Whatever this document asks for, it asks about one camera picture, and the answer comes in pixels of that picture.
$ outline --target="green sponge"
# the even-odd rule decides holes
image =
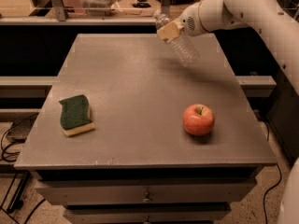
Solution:
[[[85,95],[77,95],[59,101],[63,106],[60,123],[67,136],[93,130],[94,124],[90,120],[90,106]]]

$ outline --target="apple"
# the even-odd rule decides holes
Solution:
[[[210,133],[214,127],[215,116],[206,105],[188,106],[183,114],[183,125],[187,133],[202,136]]]

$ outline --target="clear plastic bottle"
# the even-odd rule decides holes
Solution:
[[[161,13],[161,11],[156,11],[154,17],[156,19],[157,30],[172,21],[172,19],[166,14]],[[164,42],[170,45],[179,62],[185,67],[199,57],[199,52],[184,33],[177,38],[165,39]]]

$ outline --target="drawer knob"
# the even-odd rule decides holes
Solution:
[[[143,199],[143,203],[150,203],[152,201],[152,199],[151,199],[151,197],[150,197],[150,194],[149,194],[149,192],[147,191],[146,193],[145,193],[145,197],[144,197],[144,199]]]

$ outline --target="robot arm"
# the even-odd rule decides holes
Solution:
[[[196,36],[219,29],[253,28],[299,94],[299,24],[277,0],[203,0],[187,7],[174,23],[176,30],[167,33],[166,25],[158,36],[165,39],[182,31]]]

